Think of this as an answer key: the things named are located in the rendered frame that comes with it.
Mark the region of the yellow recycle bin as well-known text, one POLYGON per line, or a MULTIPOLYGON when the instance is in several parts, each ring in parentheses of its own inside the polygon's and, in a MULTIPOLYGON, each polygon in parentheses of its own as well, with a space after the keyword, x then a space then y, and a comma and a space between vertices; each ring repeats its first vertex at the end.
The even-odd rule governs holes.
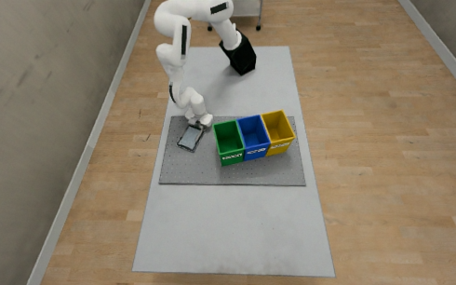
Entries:
POLYGON ((263 125, 270 139, 266 156, 284 153, 296 138, 284 110, 260 114, 263 125))

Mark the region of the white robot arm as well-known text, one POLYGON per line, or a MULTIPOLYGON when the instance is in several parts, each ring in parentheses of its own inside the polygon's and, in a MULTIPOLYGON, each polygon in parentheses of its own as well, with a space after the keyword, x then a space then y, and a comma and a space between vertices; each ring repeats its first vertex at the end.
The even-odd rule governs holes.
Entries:
POLYGON ((193 88, 187 87, 179 94, 184 78, 182 66, 187 60, 191 38, 189 20, 210 22, 224 42, 224 48, 233 50, 241 42, 241 34, 235 30, 235 23, 232 25, 229 20, 233 11, 232 0, 167 0, 154 14, 156 30, 173 37, 173 45, 161 44, 156 49, 157 58, 169 78, 169 97, 179 109, 191 103, 194 117, 189 118, 188 123, 193 125, 200 123, 198 120, 208 113, 203 97, 193 88))

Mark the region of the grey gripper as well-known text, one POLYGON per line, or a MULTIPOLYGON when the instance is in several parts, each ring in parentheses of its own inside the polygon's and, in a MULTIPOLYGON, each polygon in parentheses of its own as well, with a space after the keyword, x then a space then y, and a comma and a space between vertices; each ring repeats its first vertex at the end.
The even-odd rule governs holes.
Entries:
MULTIPOLYGON (((191 117, 194 117, 193 108, 189 108, 189 109, 188 109, 188 111, 187 111, 186 114, 185 114, 185 117, 186 117, 187 120, 189 120, 189 118, 191 118, 191 117)), ((198 120, 198 121, 200 121, 200 123, 197 124, 197 125, 199 126, 199 128, 201 129, 201 131, 199 132, 199 134, 196 136, 196 138, 195 138, 195 140, 194 140, 196 143, 197 143, 197 141, 198 141, 198 139, 199 139, 199 137, 200 137, 200 135, 201 135, 201 133, 202 133, 202 131, 203 131, 203 129, 204 129, 203 126, 209 127, 209 126, 211 125, 212 121, 213 121, 213 117, 212 117, 212 115, 207 114, 207 115, 202 116, 202 117, 200 118, 200 120, 198 120)), ((186 122, 186 127, 184 128, 183 132, 181 133, 181 136, 182 136, 182 137, 183 137, 184 133, 186 132, 186 129, 188 128, 189 125, 191 125, 191 123, 188 123, 188 121, 187 121, 187 122, 186 122)))

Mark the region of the green bin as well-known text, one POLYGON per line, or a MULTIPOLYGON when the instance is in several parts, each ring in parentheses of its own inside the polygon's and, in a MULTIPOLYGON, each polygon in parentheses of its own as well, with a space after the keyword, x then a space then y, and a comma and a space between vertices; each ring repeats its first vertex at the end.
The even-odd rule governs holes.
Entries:
POLYGON ((221 166, 243 162, 245 145, 236 119, 212 124, 221 166))

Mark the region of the blue bin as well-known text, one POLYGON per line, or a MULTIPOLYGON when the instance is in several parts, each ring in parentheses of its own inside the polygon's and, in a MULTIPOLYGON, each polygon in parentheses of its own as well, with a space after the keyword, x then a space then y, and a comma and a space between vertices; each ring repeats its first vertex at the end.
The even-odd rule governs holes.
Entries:
POLYGON ((245 145, 244 161, 264 157, 270 139, 260 115, 252 115, 236 120, 245 145))

